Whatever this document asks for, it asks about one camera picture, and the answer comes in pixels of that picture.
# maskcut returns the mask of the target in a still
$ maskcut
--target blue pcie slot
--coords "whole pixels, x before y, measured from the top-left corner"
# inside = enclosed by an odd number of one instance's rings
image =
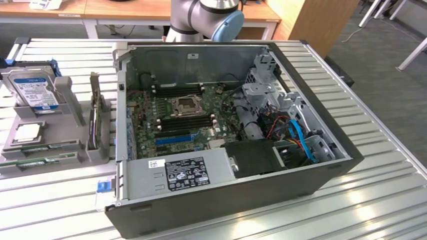
[[[177,144],[177,143],[183,143],[183,142],[193,142],[195,139],[194,136],[178,136],[178,137],[171,137],[171,138],[163,138],[163,139],[157,139],[155,140],[155,145],[162,145],[162,144]]]

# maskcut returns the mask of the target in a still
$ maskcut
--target floor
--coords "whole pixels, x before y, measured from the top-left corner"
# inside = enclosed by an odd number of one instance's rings
[[[385,22],[373,19],[351,40],[342,42],[359,29],[362,17],[357,10],[330,57],[353,77],[353,90],[358,96],[427,166],[427,54],[415,59],[405,72],[395,69],[422,39],[414,40],[387,23],[402,29],[399,24],[386,19]],[[131,26],[124,26],[118,32],[127,35],[131,30]],[[98,26],[98,31],[100,38],[112,37],[106,26]],[[86,29],[80,25],[30,26],[8,23],[0,24],[0,33],[0,57],[8,55],[16,37],[87,38]],[[162,28],[150,30],[147,26],[137,26],[128,38],[158,39],[162,34]]]

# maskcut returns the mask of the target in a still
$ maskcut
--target slatted metal surface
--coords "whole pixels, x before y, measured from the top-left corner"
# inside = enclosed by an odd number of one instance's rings
[[[363,153],[363,162],[311,196],[141,239],[427,239],[426,169],[310,47],[298,41],[278,45]],[[91,97],[88,74],[99,72],[103,94],[114,100],[118,78],[111,46],[108,41],[34,39],[20,59],[55,58],[62,73],[72,77],[80,101]],[[0,96],[2,144],[15,113],[4,87]],[[0,239],[120,239],[104,213],[95,210],[96,182],[114,172],[111,161],[102,166],[0,180]]]

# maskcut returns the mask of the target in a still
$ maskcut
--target power supply label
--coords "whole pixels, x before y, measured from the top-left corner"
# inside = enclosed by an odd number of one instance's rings
[[[36,110],[50,110],[59,107],[59,102],[48,87],[48,81],[43,77],[18,78],[14,80],[16,88],[28,105]]]
[[[203,157],[195,157],[165,164],[167,188],[171,191],[210,184],[210,176]]]

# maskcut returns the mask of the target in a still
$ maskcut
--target green circuit board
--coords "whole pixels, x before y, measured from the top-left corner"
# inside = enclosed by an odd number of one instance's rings
[[[202,115],[215,115],[217,124],[189,129],[193,141],[158,145],[155,144],[155,134],[162,131],[158,129],[159,123],[157,120],[161,118],[175,118],[171,115],[175,113],[173,100],[177,97],[159,98],[151,92],[137,92],[128,95],[127,107],[131,109],[137,156],[139,159],[209,149],[209,142],[211,140],[225,139],[226,142],[237,141],[237,133],[233,131],[231,125],[234,125],[234,130],[241,128],[238,114],[233,111],[231,107],[226,107],[221,111],[223,98],[230,94],[231,90],[225,91],[222,94],[218,94],[217,90],[217,84],[206,85],[205,93],[199,96],[191,96],[198,98],[203,109]],[[231,99],[227,99],[226,103],[230,105],[231,101]]]

